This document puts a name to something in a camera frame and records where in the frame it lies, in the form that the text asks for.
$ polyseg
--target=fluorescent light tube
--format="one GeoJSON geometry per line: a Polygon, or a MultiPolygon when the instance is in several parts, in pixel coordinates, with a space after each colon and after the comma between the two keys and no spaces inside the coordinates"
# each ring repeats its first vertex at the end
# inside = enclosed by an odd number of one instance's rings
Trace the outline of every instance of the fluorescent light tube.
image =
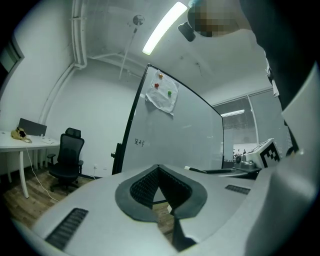
{"type": "Polygon", "coordinates": [[[225,117],[230,117],[230,116],[234,116],[234,115],[239,115],[239,114],[242,114],[242,113],[244,113],[244,112],[245,112],[245,110],[244,110],[244,109],[241,109],[241,110],[238,110],[238,111],[233,111],[233,112],[221,114],[220,116],[222,116],[223,118],[225,118],[225,117]]]}
{"type": "Polygon", "coordinates": [[[142,52],[150,55],[157,43],[171,27],[171,25],[188,9],[182,2],[176,2],[175,5],[167,12],[163,19],[156,26],[149,40],[146,42],[142,52]]]}

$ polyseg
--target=yellow object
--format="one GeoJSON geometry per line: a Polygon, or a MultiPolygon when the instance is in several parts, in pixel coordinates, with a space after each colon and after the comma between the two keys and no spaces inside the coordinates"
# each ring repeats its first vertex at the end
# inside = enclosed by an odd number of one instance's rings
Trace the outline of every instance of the yellow object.
{"type": "Polygon", "coordinates": [[[25,130],[20,127],[17,127],[15,130],[11,131],[11,137],[15,140],[21,140],[26,143],[32,143],[31,139],[27,138],[25,130]]]}

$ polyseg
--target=office chair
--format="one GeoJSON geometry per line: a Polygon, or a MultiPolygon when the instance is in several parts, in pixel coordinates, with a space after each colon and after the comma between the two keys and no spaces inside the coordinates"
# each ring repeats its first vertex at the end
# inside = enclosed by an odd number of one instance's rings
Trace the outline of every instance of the office chair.
{"type": "Polygon", "coordinates": [[[77,185],[72,182],[78,183],[76,179],[82,172],[83,161],[79,160],[81,149],[85,143],[85,140],[81,138],[81,132],[79,130],[68,128],[61,134],[60,137],[60,149],[57,158],[58,163],[54,164],[55,154],[49,154],[47,157],[50,159],[52,166],[49,173],[58,178],[58,184],[52,185],[50,190],[53,192],[54,188],[65,186],[67,191],[68,187],[78,188],[77,185]]]}

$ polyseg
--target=vent grille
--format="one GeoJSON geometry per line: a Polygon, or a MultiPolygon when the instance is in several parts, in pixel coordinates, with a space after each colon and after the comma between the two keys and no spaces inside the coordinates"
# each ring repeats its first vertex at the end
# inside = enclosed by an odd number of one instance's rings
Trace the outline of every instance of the vent grille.
{"type": "Polygon", "coordinates": [[[77,231],[87,213],[88,211],[85,209],[74,208],[45,240],[49,244],[63,250],[77,231]]]}
{"type": "Polygon", "coordinates": [[[241,194],[245,194],[245,195],[248,195],[249,192],[250,192],[250,189],[249,188],[245,188],[245,187],[241,187],[241,186],[235,186],[235,185],[228,185],[225,187],[226,190],[231,190],[231,191],[234,191],[234,192],[238,192],[238,193],[241,193],[241,194]]]}

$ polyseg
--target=white desk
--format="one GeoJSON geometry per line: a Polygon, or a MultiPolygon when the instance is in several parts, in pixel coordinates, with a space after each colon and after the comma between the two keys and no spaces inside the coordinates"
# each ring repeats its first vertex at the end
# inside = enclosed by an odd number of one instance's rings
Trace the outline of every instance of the white desk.
{"type": "MultiPolygon", "coordinates": [[[[33,167],[35,170],[38,169],[38,150],[45,150],[45,155],[47,155],[48,148],[59,147],[60,142],[50,138],[52,144],[47,144],[43,142],[43,138],[48,140],[48,137],[41,136],[27,136],[32,140],[32,143],[26,143],[24,141],[11,138],[10,131],[0,131],[0,153],[6,152],[19,152],[19,172],[20,172],[20,180],[22,185],[23,194],[26,198],[29,197],[26,180],[25,180],[25,171],[24,171],[24,151],[28,149],[28,151],[34,151],[33,153],[33,167]]],[[[41,159],[40,159],[40,168],[43,167],[43,159],[41,151],[41,159]]],[[[45,157],[45,167],[48,167],[48,159],[45,157]]],[[[8,179],[11,182],[11,174],[8,168],[8,179]]]]}

